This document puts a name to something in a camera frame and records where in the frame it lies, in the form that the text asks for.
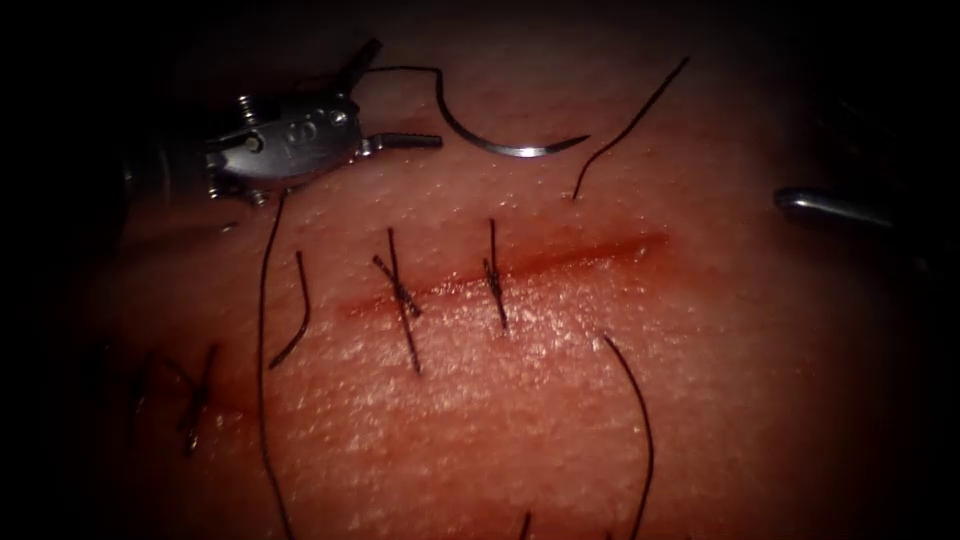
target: metal tool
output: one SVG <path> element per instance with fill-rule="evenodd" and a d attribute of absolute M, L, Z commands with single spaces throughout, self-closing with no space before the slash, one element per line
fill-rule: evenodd
<path fill-rule="evenodd" d="M 350 92 L 382 45 L 368 41 L 324 88 L 277 97 L 241 96 L 235 129 L 205 141 L 213 198 L 261 205 L 271 191 L 299 186 L 356 158 L 389 148 L 438 148 L 438 136 L 361 135 Z"/>
<path fill-rule="evenodd" d="M 145 136 L 121 130 L 128 202 L 236 197 L 261 206 L 271 192 L 382 150 L 443 146 L 433 135 L 363 136 L 360 107 L 350 93 L 381 47 L 368 41 L 319 89 L 243 95 L 218 115 L 196 115 L 202 119 L 197 125 L 167 121 L 166 128 L 153 126 Z"/>

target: screw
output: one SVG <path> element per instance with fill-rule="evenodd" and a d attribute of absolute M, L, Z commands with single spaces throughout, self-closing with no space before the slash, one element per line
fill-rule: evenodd
<path fill-rule="evenodd" d="M 330 111 L 330 123 L 334 126 L 342 126 L 347 123 L 347 113 L 343 111 Z"/>
<path fill-rule="evenodd" d="M 267 192 L 261 189 L 251 189 L 247 192 L 247 197 L 249 197 L 250 202 L 258 208 L 267 204 Z"/>
<path fill-rule="evenodd" d="M 251 135 L 247 137 L 247 140 L 243 142 L 247 147 L 247 150 L 256 154 L 257 152 L 263 150 L 263 141 L 260 140 L 260 137 L 256 135 Z"/>

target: skin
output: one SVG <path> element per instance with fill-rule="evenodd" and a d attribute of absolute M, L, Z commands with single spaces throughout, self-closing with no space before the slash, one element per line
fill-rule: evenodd
<path fill-rule="evenodd" d="M 323 71 L 316 62 L 335 67 L 362 43 L 307 31 L 311 16 L 290 16 L 288 40 L 263 38 L 254 66 L 286 58 L 292 71 Z M 625 538 L 650 474 L 642 537 L 915 526 L 922 512 L 904 499 L 928 479 L 914 444 L 924 432 L 904 439 L 903 420 L 927 403 L 898 392 L 918 382 L 904 358 L 922 356 L 922 337 L 876 260 L 788 224 L 770 202 L 778 186 L 827 176 L 789 51 L 770 27 L 697 9 L 531 17 L 357 15 L 386 44 L 379 65 L 441 67 L 449 106 L 474 132 L 504 144 L 591 137 L 546 158 L 493 155 L 449 130 L 432 78 L 361 82 L 365 133 L 440 134 L 444 147 L 384 152 L 286 201 L 266 358 L 300 326 L 297 251 L 311 322 L 264 375 L 264 420 L 296 537 L 515 538 L 529 511 L 529 538 Z M 208 86 L 229 78 L 232 57 L 210 43 L 178 76 L 204 65 Z M 572 202 L 583 163 L 687 55 Z M 62 339 L 42 345 L 58 367 L 44 443 L 57 508 L 78 527 L 283 537 L 256 401 L 258 284 L 277 202 L 137 206 L 116 255 L 53 303 Z M 490 218 L 509 332 L 484 280 Z M 392 285 L 371 262 L 389 264 L 388 227 L 423 309 L 411 319 L 419 376 Z M 654 471 L 604 335 L 646 398 Z M 103 338 L 105 355 L 83 352 Z M 189 384 L 163 359 L 199 381 L 214 344 L 186 459 L 175 426 Z M 148 353 L 129 444 L 129 385 Z"/>

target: black suture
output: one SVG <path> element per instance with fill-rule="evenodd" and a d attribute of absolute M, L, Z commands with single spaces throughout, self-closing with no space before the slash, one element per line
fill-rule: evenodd
<path fill-rule="evenodd" d="M 523 515 L 523 527 L 520 528 L 520 540 L 527 540 L 527 534 L 530 533 L 531 519 L 533 519 L 533 514 L 527 510 L 527 513 Z"/>
<path fill-rule="evenodd" d="M 423 310 L 420 309 L 420 306 L 413 301 L 413 297 L 410 296 L 410 291 L 408 291 L 407 288 L 403 286 L 403 283 L 400 283 L 396 276 L 393 275 L 393 272 L 387 268 L 387 265 L 383 262 L 383 259 L 381 259 L 379 255 L 373 256 L 373 264 L 377 265 L 377 267 L 383 272 L 383 275 L 387 276 L 387 279 L 389 279 L 390 283 L 393 284 L 394 294 L 400 295 L 400 298 L 403 299 L 403 303 L 407 306 L 407 309 L 410 310 L 410 314 L 414 317 L 419 317 L 422 315 Z"/>
<path fill-rule="evenodd" d="M 497 313 L 500 315 L 500 326 L 507 328 L 507 312 L 503 309 L 503 289 L 500 287 L 500 270 L 497 269 L 497 224 L 490 218 L 490 259 L 483 260 L 483 272 L 487 275 L 487 284 L 493 299 L 497 301 Z"/>
<path fill-rule="evenodd" d="M 436 100 L 437 108 L 440 109 L 440 116 L 443 117 L 444 121 L 447 122 L 447 125 L 450 126 L 450 128 L 457 135 L 462 137 L 470 144 L 482 148 L 488 152 L 513 157 L 540 157 L 549 154 L 556 154 L 557 152 L 566 150 L 571 146 L 580 144 L 590 137 L 589 135 L 580 135 L 578 137 L 572 137 L 570 139 L 565 139 L 563 141 L 548 144 L 546 146 L 536 147 L 519 147 L 497 144 L 468 130 L 453 116 L 453 113 L 450 112 L 449 107 L 447 107 L 447 102 L 443 97 L 443 71 L 440 68 L 429 66 L 384 66 L 369 69 L 367 70 L 367 73 L 385 71 L 419 71 L 433 73 L 436 77 Z"/>
<path fill-rule="evenodd" d="M 627 537 L 633 540 L 637 537 L 637 532 L 640 531 L 640 520 L 643 519 L 643 510 L 647 505 L 647 496 L 650 494 L 650 482 L 653 480 L 653 431 L 651 431 L 650 428 L 650 415 L 647 413 L 647 402 L 643 398 L 643 392 L 640 391 L 637 378 L 634 377 L 629 364 L 627 364 L 627 360 L 623 357 L 623 353 L 621 353 L 620 349 L 613 343 L 610 336 L 604 334 L 603 339 L 607 342 L 607 345 L 610 346 L 610 349 L 613 350 L 613 354 L 617 356 L 617 361 L 620 362 L 620 366 L 623 368 L 623 371 L 626 372 L 627 378 L 630 379 L 630 384 L 633 386 L 633 393 L 637 396 L 640 411 L 643 413 L 643 430 L 646 434 L 647 441 L 647 477 L 643 481 L 643 493 L 640 495 L 640 504 L 637 507 L 637 516 L 633 521 L 633 529 L 630 531 L 630 536 Z"/>
<path fill-rule="evenodd" d="M 304 334 L 307 333 L 307 327 L 310 325 L 310 291 L 307 289 L 307 273 L 303 270 L 303 252 L 297 251 L 297 270 L 300 272 L 300 294 L 303 295 L 303 322 L 300 324 L 300 330 L 293 336 L 293 339 L 287 343 L 287 346 L 280 351 L 277 356 L 270 361 L 269 368 L 273 369 L 280 365 L 297 348 Z"/>
<path fill-rule="evenodd" d="M 152 351 L 143 357 L 140 367 L 137 368 L 127 386 L 127 444 L 130 446 L 136 443 L 136 421 L 147 399 L 147 373 L 150 364 L 153 363 L 153 357 Z"/>
<path fill-rule="evenodd" d="M 687 62 L 689 61 L 690 61 L 689 56 L 681 60 L 680 64 L 677 65 L 677 67 L 673 68 L 673 71 L 671 71 L 670 74 L 667 75 L 667 78 L 664 79 L 662 83 L 660 83 L 660 86 L 656 89 L 656 91 L 654 91 L 654 93 L 650 95 L 650 97 L 647 99 L 647 102 L 644 103 L 643 107 L 640 109 L 640 112 L 638 112 L 636 116 L 633 117 L 633 120 L 630 120 L 630 123 L 627 124 L 627 127 L 623 131 L 621 131 L 619 135 L 614 137 L 612 141 L 604 145 L 603 148 L 601 148 L 600 150 L 597 150 L 597 152 L 592 156 L 590 156 L 590 159 L 588 159 L 587 162 L 584 163 L 583 168 L 580 169 L 580 176 L 577 177 L 577 185 L 573 189 L 572 200 L 577 200 L 577 196 L 580 194 L 580 187 L 583 184 L 583 177 L 585 174 L 587 174 L 587 169 L 590 167 L 590 164 L 593 163 L 594 160 L 596 160 L 598 157 L 603 155 L 605 152 L 613 148 L 617 143 L 623 140 L 624 137 L 629 135 L 631 131 L 633 131 L 633 128 L 636 127 L 640 119 L 643 118 L 647 114 L 647 111 L 649 111 L 650 108 L 653 107 L 653 104 L 656 103 L 658 99 L 660 99 L 660 96 L 663 95 L 663 92 L 667 89 L 668 86 L 670 86 L 670 83 L 673 82 L 673 79 L 676 78 L 676 76 L 679 75 L 681 71 L 683 71 L 683 68 L 686 67 Z"/>
<path fill-rule="evenodd" d="M 263 470 L 270 482 L 270 488 L 273 490 L 273 497 L 277 502 L 277 509 L 280 513 L 280 521 L 283 523 L 283 532 L 287 540 L 293 540 L 293 527 L 290 525 L 290 517 L 283 504 L 283 494 L 280 491 L 280 481 L 277 480 L 277 473 L 273 470 L 270 463 L 270 448 L 267 444 L 267 415 L 266 405 L 264 403 L 264 346 L 263 335 L 265 328 L 265 319 L 267 312 L 267 266 L 270 263 L 270 252 L 273 251 L 273 241 L 277 237 L 277 229 L 280 227 L 280 218 L 283 217 L 283 207 L 287 200 L 286 191 L 280 194 L 280 202 L 277 205 L 277 213 L 273 218 L 273 228 L 270 229 L 270 237 L 267 239 L 267 247 L 263 252 L 263 264 L 260 267 L 260 301 L 257 306 L 257 426 L 260 435 L 260 458 L 263 462 Z"/>
<path fill-rule="evenodd" d="M 194 381 L 184 369 L 169 358 L 164 359 L 164 365 L 173 370 L 183 379 L 183 382 L 190 387 L 190 401 L 187 403 L 187 409 L 177 422 L 177 431 L 186 430 L 186 442 L 183 447 L 183 455 L 190 457 L 197 448 L 197 424 L 200 421 L 200 413 L 210 400 L 210 372 L 213 368 L 213 360 L 217 356 L 217 345 L 211 345 L 207 353 L 207 361 L 203 365 L 203 374 L 200 376 L 200 382 Z"/>
<path fill-rule="evenodd" d="M 406 336 L 407 347 L 410 349 L 410 362 L 413 364 L 413 370 L 419 377 L 422 372 L 420 355 L 417 353 L 417 344 L 413 340 L 410 320 L 407 319 L 407 309 L 409 309 L 415 317 L 419 316 L 421 311 L 420 308 L 413 303 L 413 299 L 410 298 L 410 293 L 407 292 L 407 289 L 400 283 L 400 267 L 397 265 L 397 249 L 393 243 L 393 227 L 387 227 L 387 240 L 390 243 L 390 263 L 393 265 L 393 268 L 387 268 L 387 265 L 383 264 L 383 259 L 381 259 L 379 255 L 373 256 L 373 263 L 383 271 L 387 279 L 390 280 L 391 285 L 393 285 L 393 298 L 397 301 L 397 308 L 400 310 L 400 322 L 403 324 L 403 335 Z"/>

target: surgical instrument tip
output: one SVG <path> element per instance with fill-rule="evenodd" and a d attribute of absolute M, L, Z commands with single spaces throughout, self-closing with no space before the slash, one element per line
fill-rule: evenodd
<path fill-rule="evenodd" d="M 893 218 L 882 208 L 809 187 L 773 192 L 773 203 L 788 219 L 814 226 L 889 231 Z"/>

